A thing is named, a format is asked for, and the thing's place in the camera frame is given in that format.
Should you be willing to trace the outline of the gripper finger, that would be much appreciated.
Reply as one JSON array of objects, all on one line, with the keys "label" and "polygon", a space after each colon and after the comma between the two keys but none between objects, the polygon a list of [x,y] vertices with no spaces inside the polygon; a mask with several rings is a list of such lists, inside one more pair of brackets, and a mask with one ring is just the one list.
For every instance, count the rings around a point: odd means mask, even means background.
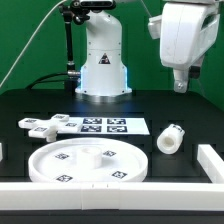
[{"label": "gripper finger", "polygon": [[186,93],[189,84],[188,70],[173,70],[174,74],[174,91],[178,93]]},{"label": "gripper finger", "polygon": [[200,77],[201,68],[199,66],[191,66],[189,70],[189,76],[193,79],[198,79]]}]

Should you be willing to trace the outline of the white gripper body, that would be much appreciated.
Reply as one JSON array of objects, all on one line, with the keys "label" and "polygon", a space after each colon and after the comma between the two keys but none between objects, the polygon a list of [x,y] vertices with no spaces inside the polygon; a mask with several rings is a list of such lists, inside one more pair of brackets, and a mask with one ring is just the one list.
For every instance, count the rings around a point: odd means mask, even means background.
[{"label": "white gripper body", "polygon": [[220,0],[165,0],[160,16],[149,19],[153,39],[160,39],[165,67],[187,70],[215,43]]}]

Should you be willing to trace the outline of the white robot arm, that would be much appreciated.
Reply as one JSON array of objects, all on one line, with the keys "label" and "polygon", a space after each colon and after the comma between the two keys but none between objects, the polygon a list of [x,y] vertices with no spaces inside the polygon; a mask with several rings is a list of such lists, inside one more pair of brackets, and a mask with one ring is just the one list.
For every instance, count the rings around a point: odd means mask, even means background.
[{"label": "white robot arm", "polygon": [[[122,27],[106,11],[121,0],[78,0],[75,18],[86,23],[87,60],[76,92],[95,99],[129,94],[127,69],[121,61]],[[174,90],[184,93],[200,73],[206,51],[214,44],[222,0],[165,0],[162,14],[151,17],[148,30],[160,41],[160,59],[173,70]]]}]

